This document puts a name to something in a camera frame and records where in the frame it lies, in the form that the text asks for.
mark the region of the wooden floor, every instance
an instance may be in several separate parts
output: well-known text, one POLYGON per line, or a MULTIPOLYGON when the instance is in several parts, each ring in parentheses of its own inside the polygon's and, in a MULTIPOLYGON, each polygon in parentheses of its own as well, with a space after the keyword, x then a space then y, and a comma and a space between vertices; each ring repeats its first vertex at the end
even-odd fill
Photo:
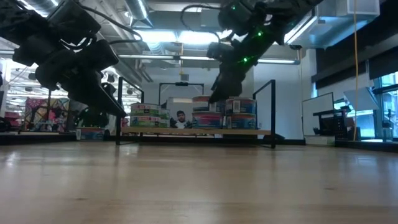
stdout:
POLYGON ((0 146, 0 223, 398 223, 398 154, 0 146))

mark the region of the shelf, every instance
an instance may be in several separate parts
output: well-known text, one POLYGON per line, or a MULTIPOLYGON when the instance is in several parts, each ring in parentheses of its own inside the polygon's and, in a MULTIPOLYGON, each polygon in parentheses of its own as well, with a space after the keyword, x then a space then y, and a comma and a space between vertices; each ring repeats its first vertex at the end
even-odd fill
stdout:
POLYGON ((162 133, 162 134, 242 134, 242 135, 270 135, 268 130, 242 129, 177 129, 177 128, 135 128, 124 127, 122 133, 162 133))

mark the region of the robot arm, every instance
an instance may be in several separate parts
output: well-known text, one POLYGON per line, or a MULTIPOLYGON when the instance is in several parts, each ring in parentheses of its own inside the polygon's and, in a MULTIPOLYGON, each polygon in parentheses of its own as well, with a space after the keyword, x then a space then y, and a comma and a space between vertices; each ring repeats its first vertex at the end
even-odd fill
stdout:
POLYGON ((125 117, 113 92, 101 86, 101 70, 119 60, 106 40, 96 40, 100 28, 72 0, 62 1, 48 18, 18 1, 0 1, 0 37, 19 45, 13 61, 26 66, 36 63, 36 78, 49 90, 60 86, 73 100, 125 117))
POLYGON ((220 62, 220 74, 213 85, 210 103, 239 96, 246 72, 257 65, 257 61, 274 42, 283 45, 284 35, 322 1, 257 2, 252 7, 246 0, 234 0, 225 5, 218 15, 220 26, 246 37, 242 42, 230 40, 226 44, 210 44, 207 57, 220 62))

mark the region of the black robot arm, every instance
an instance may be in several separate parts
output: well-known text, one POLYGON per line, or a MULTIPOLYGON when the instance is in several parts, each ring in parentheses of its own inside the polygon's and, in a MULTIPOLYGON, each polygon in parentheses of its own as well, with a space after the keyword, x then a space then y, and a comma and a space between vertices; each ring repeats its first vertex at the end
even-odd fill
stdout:
POLYGON ((225 5, 218 15, 220 26, 238 36, 247 36, 242 42, 229 40, 229 43, 210 44, 207 57, 220 62, 220 74, 213 85, 210 103, 239 96, 246 72, 257 65, 274 42, 283 45, 285 34, 322 1, 257 2, 252 7, 246 0, 234 0, 225 5))
POLYGON ((73 100, 125 117, 121 105, 101 86, 101 70, 119 59, 106 40, 97 41, 100 29, 73 0, 62 1, 47 18, 18 1, 0 1, 0 37, 19 45, 13 61, 36 63, 36 78, 49 90, 60 86, 73 100))

